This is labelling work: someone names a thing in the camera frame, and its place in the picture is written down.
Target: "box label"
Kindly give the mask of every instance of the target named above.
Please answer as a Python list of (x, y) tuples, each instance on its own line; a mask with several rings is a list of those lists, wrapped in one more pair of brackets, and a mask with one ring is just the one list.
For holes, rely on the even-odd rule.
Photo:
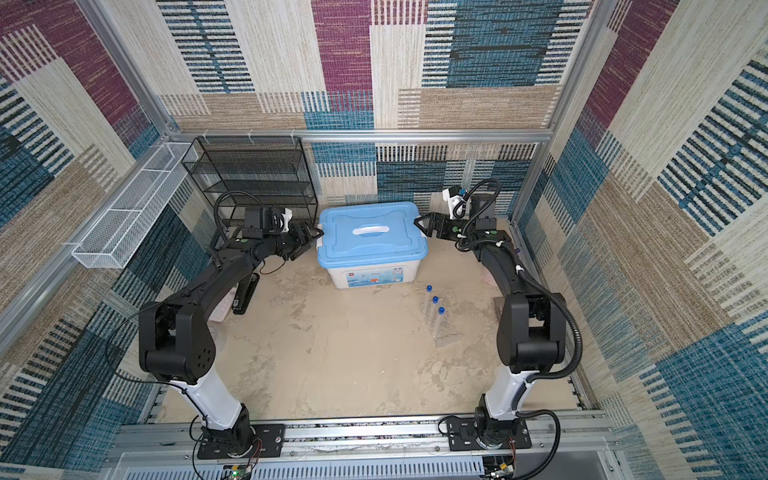
[(387, 283), (400, 282), (402, 282), (401, 266), (346, 274), (347, 286), (384, 285)]

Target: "white mesh basket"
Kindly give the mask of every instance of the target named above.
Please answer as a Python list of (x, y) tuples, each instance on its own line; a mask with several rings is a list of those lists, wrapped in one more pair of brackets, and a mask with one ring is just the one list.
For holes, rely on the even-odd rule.
[(157, 149), (120, 196), (72, 251), (85, 268), (125, 268), (168, 205), (187, 172), (181, 164), (195, 161), (190, 144), (167, 142)]

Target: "black metal rack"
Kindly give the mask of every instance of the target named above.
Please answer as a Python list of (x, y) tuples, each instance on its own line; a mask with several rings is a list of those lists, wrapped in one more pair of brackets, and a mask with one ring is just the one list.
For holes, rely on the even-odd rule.
[[(211, 206), (220, 194), (242, 190), (261, 204), (290, 208), (293, 218), (315, 223), (317, 193), (301, 139), (295, 137), (198, 137), (190, 146), (197, 161), (182, 162)], [(251, 197), (234, 194), (221, 202), (225, 227), (243, 224)]]

